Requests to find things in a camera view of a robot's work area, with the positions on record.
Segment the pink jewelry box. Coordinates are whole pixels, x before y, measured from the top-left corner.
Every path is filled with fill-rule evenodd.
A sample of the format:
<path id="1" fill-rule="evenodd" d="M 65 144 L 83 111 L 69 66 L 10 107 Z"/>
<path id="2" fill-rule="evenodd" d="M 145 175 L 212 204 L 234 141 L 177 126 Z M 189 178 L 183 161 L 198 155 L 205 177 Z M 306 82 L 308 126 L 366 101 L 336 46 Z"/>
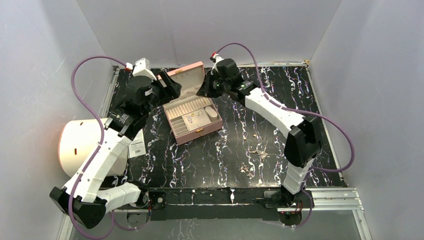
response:
<path id="1" fill-rule="evenodd" d="M 220 130 L 223 120 L 215 104 L 210 98 L 197 95 L 205 77 L 204 63 L 198 61 L 167 75 L 181 85 L 180 96 L 162 105 L 177 144 Z"/>

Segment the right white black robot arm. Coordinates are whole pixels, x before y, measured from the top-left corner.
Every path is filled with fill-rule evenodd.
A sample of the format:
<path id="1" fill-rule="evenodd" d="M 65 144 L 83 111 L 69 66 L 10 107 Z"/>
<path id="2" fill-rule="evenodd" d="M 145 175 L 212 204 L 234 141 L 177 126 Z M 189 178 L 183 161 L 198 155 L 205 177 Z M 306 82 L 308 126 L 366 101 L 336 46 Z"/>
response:
<path id="1" fill-rule="evenodd" d="M 282 103 L 262 91 L 258 80 L 243 78 L 233 59 L 215 54 L 210 60 L 213 67 L 205 75 L 197 96 L 219 98 L 228 95 L 265 118 L 286 139 L 284 156 L 288 164 L 280 191 L 266 192 L 257 202 L 273 207 L 295 207 L 302 199 L 304 181 L 322 148 L 319 118 L 288 111 Z"/>

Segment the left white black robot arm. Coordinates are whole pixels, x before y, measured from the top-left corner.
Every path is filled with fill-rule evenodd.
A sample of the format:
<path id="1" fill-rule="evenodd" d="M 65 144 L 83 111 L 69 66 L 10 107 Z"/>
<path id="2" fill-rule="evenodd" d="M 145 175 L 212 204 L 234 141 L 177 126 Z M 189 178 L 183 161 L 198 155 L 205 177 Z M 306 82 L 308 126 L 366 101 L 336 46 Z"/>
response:
<path id="1" fill-rule="evenodd" d="M 97 226 L 104 216 L 124 205 L 144 208 L 149 203 L 147 186 L 136 180 L 101 190 L 116 160 L 147 123 L 152 110 L 178 99 L 182 86 L 165 72 L 158 77 L 133 76 L 125 98 L 101 125 L 100 141 L 75 175 L 49 196 L 56 206 L 87 229 Z"/>

